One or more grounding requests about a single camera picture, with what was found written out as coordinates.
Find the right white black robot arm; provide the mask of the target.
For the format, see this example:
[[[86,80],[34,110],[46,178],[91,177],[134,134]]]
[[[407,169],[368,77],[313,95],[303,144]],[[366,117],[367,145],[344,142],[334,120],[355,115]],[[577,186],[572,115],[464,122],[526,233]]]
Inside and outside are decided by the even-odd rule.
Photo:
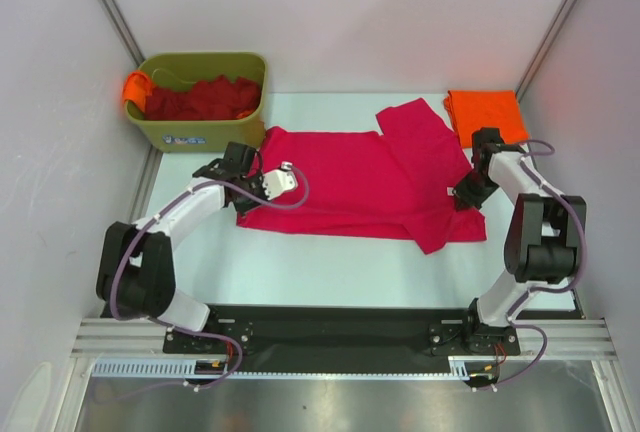
[[[514,206],[503,257],[504,271],[469,306],[463,345],[484,353],[535,296],[576,287],[586,262],[585,200],[566,195],[534,169],[530,146],[506,143],[497,128],[472,133],[472,170],[453,188],[455,207],[482,207],[496,191]]]

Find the pink t shirt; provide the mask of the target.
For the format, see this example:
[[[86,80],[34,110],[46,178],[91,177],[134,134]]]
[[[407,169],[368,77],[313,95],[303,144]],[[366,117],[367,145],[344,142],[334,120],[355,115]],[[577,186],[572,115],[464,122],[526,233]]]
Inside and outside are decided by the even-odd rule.
[[[367,132],[268,129],[260,152],[309,182],[279,198],[294,210],[259,207],[238,218],[246,229],[285,234],[415,242],[425,254],[449,243],[483,242],[484,216],[459,210],[450,194],[470,170],[455,133],[423,99],[388,107]]]

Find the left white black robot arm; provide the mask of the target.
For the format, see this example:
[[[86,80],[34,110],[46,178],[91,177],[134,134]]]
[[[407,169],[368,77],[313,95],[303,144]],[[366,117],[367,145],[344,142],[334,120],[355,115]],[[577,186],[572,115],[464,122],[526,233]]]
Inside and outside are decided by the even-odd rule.
[[[186,330],[197,350],[214,349],[221,328],[210,307],[179,290],[174,251],[204,219],[229,205],[247,212],[267,199],[260,152],[236,142],[192,174],[186,189],[158,212],[106,231],[96,293],[118,320],[146,317]]]

